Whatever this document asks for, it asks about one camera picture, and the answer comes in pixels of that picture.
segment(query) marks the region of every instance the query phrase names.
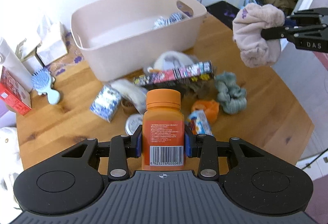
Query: gray ribbed panel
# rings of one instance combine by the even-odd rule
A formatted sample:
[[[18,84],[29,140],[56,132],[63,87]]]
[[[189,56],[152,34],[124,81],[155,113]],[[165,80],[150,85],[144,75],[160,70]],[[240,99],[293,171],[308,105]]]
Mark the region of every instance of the gray ribbed panel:
[[[267,217],[244,211],[230,202],[215,182],[192,171],[136,171],[133,178],[113,182],[93,205],[63,216],[22,213],[13,224],[314,224],[305,213]]]

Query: hairbrush handle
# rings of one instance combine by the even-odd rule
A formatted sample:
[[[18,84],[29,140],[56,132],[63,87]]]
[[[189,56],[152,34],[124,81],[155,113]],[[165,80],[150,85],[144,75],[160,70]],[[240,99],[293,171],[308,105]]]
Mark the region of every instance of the hairbrush handle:
[[[60,101],[60,93],[57,90],[53,90],[51,88],[48,88],[46,92],[48,95],[49,103],[52,105],[58,104],[58,102]]]

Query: purple logo on scrunchie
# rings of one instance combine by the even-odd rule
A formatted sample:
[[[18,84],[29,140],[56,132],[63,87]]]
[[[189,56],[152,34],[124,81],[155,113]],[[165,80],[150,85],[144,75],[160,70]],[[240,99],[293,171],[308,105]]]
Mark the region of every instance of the purple logo on scrunchie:
[[[243,19],[245,19],[246,16],[247,16],[247,14],[248,14],[248,11],[247,11],[245,8],[243,8],[243,13],[242,13],[241,17],[242,17]]]

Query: bottle label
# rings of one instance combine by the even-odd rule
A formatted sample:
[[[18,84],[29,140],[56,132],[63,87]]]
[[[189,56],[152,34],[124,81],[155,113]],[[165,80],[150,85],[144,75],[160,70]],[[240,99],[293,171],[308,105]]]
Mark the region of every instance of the bottle label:
[[[149,147],[143,149],[145,165],[182,166],[184,161],[183,121],[146,121]]]

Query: blue snack package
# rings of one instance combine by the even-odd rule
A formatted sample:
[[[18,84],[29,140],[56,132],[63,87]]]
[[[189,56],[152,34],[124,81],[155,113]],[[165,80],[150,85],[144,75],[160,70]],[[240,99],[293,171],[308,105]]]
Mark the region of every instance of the blue snack package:
[[[203,110],[196,110],[192,112],[187,118],[187,123],[193,134],[197,135],[204,133],[213,136],[211,127]]]
[[[121,100],[122,95],[119,92],[105,85],[93,101],[90,110],[102,119],[110,122]]]

